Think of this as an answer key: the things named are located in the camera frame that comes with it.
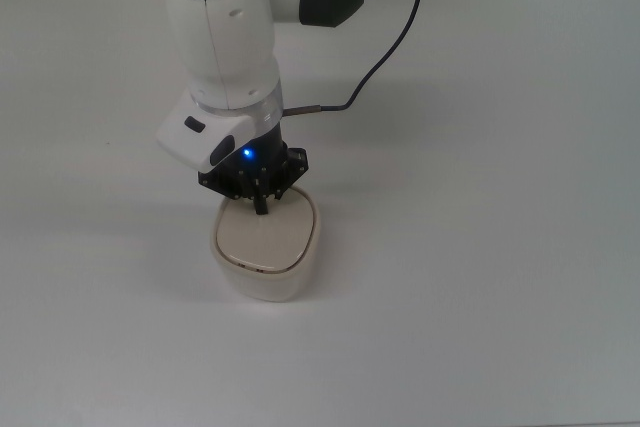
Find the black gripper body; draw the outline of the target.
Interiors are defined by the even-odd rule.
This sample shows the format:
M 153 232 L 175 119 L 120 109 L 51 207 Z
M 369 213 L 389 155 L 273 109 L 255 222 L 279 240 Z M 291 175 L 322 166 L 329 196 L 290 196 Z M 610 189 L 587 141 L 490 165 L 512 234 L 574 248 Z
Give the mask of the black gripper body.
M 289 148 L 282 139 L 280 127 L 243 146 L 227 136 L 210 160 L 218 163 L 209 172 L 199 172 L 198 183 L 231 200 L 253 202 L 253 180 L 262 167 L 269 171 L 270 184 L 288 181 L 291 186 L 308 170 L 306 151 Z

